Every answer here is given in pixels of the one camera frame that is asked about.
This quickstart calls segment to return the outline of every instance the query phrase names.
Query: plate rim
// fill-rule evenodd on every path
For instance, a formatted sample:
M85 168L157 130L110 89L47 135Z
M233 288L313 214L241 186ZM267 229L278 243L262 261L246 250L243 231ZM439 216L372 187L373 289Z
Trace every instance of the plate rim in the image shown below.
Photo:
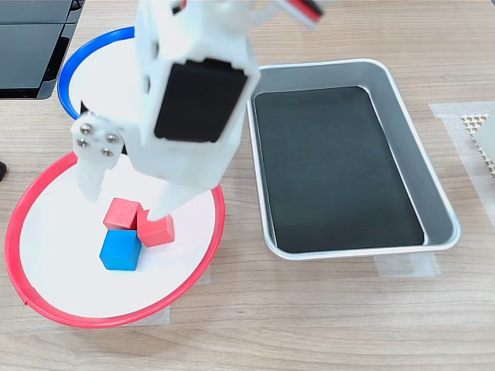
M126 313L125 315L103 318L84 317L61 311L41 297L29 283L22 267L19 250L22 227L31 206L53 180L70 167L76 165L76 163L77 156L74 152L71 152L52 164L24 192L9 220L5 235L5 264L10 280L24 304L29 305L32 309L52 321L81 328L105 328L125 325L146 318L171 305L197 282L203 272L210 266L220 245L224 233L226 216L224 194L220 185L211 190L215 204L215 226L208 250L194 272L176 290L147 307Z

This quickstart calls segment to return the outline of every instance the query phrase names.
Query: wood grain surface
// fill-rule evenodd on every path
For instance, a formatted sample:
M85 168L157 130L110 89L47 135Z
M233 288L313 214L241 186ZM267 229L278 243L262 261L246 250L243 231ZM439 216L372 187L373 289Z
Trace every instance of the wood grain surface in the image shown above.
M68 55L132 25L135 7L88 1ZM459 246L437 254L442 274L384 278L372 257L278 259L262 239L245 131L222 181L227 223L211 284L176 301L168 325L67 328L22 304L2 258L0 369L495 369L495 233L428 107L495 100L493 3L333 2L314 32L280 15L251 38L260 64L370 57L388 66L463 226ZM0 183L1 242L30 182L70 151L71 122L56 94L0 101L0 159L9 166Z

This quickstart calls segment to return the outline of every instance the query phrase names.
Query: tape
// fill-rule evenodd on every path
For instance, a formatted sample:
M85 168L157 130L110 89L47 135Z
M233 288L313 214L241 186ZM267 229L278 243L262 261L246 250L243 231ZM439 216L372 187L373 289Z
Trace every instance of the tape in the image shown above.
M495 114L495 101L430 104L429 106L433 114L442 119L486 214L492 226L495 227L495 184L493 183L493 176L490 174L485 159L480 154L475 141L471 138L471 134L466 130L463 122L463 116L465 115L489 114L491 112L493 116Z
M196 284L209 284L211 283L211 267L208 267ZM132 326L157 326L168 325L170 323L170 307L164 308L161 311L156 312L154 315L143 318L139 321L128 323L127 327Z
M380 277L435 277L442 273L434 253L376 255Z

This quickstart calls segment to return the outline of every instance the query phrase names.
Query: aluminum tray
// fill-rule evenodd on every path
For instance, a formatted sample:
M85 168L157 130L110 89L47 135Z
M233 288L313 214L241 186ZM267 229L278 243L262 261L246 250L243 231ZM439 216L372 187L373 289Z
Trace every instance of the aluminum tray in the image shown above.
M289 253L277 245L271 220L263 156L258 130L255 98L259 94L361 87L368 93L384 131L395 164L424 233L424 243L416 246L390 246ZM248 103L254 168L258 184L261 221L265 242L287 260L330 257L357 257L378 254L446 250L460 238L461 229L439 179L425 153L404 102L387 68L376 60L341 60L261 68L261 80Z

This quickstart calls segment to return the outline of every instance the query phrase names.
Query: screw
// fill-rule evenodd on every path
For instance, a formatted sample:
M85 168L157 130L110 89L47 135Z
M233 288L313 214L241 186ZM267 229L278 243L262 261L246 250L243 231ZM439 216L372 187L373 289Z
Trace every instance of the screw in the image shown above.
M111 145L118 143L118 136L115 134L107 135L107 142L110 143Z
M93 132L93 126L91 126L91 124L82 124L80 126L80 133L82 135L91 135L92 132Z
M103 148L101 150L101 153L103 153L103 156L106 156L106 157L111 157L114 155L114 152L110 151L108 148Z
M90 146L90 144L82 138L77 139L77 145L82 148L86 148Z

